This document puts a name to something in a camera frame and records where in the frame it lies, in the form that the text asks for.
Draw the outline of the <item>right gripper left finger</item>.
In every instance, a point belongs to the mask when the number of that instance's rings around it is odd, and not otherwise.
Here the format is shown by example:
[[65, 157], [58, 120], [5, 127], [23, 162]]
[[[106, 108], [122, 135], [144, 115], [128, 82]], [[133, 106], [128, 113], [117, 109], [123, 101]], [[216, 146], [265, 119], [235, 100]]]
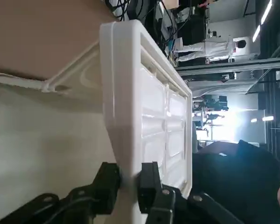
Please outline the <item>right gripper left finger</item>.
[[90, 185], [74, 188], [64, 198], [38, 195], [0, 219], [0, 224], [92, 224], [97, 215], [112, 213], [119, 187], [117, 164], [103, 162]]

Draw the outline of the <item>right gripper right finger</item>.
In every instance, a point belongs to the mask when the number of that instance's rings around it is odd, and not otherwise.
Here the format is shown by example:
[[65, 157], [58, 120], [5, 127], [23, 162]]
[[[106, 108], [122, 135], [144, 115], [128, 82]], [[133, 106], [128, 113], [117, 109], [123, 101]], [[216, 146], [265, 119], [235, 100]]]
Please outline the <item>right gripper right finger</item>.
[[157, 162], [142, 163], [139, 208], [146, 224], [241, 224], [238, 218], [205, 193], [184, 198], [178, 188], [161, 183]]

